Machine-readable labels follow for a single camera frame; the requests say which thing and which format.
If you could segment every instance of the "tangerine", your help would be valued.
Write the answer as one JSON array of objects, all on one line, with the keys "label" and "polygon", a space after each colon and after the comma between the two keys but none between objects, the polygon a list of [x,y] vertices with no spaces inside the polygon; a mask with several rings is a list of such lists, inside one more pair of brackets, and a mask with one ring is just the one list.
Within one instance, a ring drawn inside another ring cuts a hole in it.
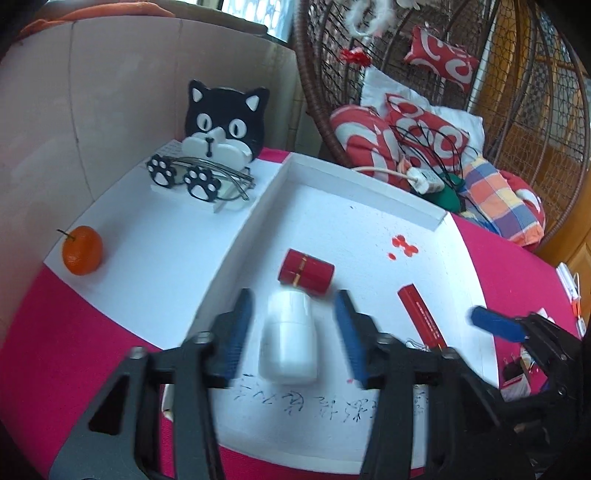
[{"label": "tangerine", "polygon": [[93,228],[80,225],[70,233],[58,230],[67,238],[61,248],[61,258],[74,275],[88,275],[99,268],[103,257],[103,241]]}]

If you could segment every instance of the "white plug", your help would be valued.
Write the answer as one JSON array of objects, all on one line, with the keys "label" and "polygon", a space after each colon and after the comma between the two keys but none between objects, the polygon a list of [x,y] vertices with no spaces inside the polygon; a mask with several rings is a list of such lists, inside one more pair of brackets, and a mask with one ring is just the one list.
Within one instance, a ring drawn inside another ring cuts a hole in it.
[{"label": "white plug", "polygon": [[410,167],[406,175],[410,185],[421,195],[440,192],[445,188],[443,180],[433,170]]}]

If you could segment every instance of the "blue gripper pad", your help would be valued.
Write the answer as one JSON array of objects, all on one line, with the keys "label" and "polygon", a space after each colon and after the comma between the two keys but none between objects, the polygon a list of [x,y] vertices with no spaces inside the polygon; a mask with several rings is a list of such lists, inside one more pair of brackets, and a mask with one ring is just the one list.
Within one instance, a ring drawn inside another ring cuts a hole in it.
[{"label": "blue gripper pad", "polygon": [[218,315],[210,328],[216,351],[207,362],[206,373],[223,378],[226,384],[236,375],[253,309],[252,292],[243,288],[233,310]]},{"label": "blue gripper pad", "polygon": [[340,334],[345,344],[345,350],[349,357],[349,364],[353,371],[353,377],[364,387],[368,381],[366,348],[362,343],[359,331],[360,322],[373,321],[366,315],[355,311],[349,294],[346,290],[340,290],[335,299],[335,316],[339,325]]}]

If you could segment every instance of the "red and white pillow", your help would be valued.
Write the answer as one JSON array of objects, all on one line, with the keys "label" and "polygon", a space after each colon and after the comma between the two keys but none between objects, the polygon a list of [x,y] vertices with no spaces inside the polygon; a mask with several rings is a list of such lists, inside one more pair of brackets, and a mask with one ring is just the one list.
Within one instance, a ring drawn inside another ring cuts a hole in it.
[{"label": "red and white pillow", "polygon": [[458,47],[439,40],[419,26],[413,28],[413,43],[404,57],[410,65],[422,65],[437,75],[457,83],[464,93],[470,91],[478,59]]},{"label": "red and white pillow", "polygon": [[440,169],[435,152],[446,170],[458,171],[462,152],[468,145],[467,133],[394,93],[386,94],[386,110],[387,123],[402,152],[415,167],[428,167],[426,159],[432,167]]},{"label": "red and white pillow", "polygon": [[[397,171],[399,164],[403,167],[403,155],[392,129],[373,108],[358,105],[337,108],[330,116],[330,126],[356,167]],[[410,191],[408,181],[400,177],[371,171],[363,173]]]},{"label": "red and white pillow", "polygon": [[536,195],[529,184],[521,177],[505,170],[499,170],[499,173],[507,181],[511,190],[515,192],[517,197],[520,198],[521,201],[525,203],[526,207],[530,209],[531,213],[534,214],[535,219],[538,220],[538,223],[542,226],[542,230],[545,230],[546,214],[542,207],[542,200],[540,197]]}]

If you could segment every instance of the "hanging egg chair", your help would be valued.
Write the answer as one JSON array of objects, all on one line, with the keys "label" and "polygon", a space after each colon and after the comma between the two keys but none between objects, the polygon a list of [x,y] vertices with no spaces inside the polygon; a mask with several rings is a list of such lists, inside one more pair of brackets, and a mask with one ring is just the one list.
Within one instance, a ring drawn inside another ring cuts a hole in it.
[{"label": "hanging egg chair", "polygon": [[[298,66],[308,111],[331,160],[353,167],[330,114],[361,100],[368,68],[341,58],[343,50],[360,48],[372,68],[431,105],[482,117],[482,155],[523,179],[541,199],[547,242],[572,210],[589,166],[586,84],[591,81],[571,45],[532,0],[424,0],[419,9],[395,2],[393,7],[394,20],[381,36],[353,37],[346,27],[349,3],[300,1],[294,32]],[[372,17],[372,7],[365,9],[361,26]],[[467,84],[404,61],[416,27],[476,59]]]}]

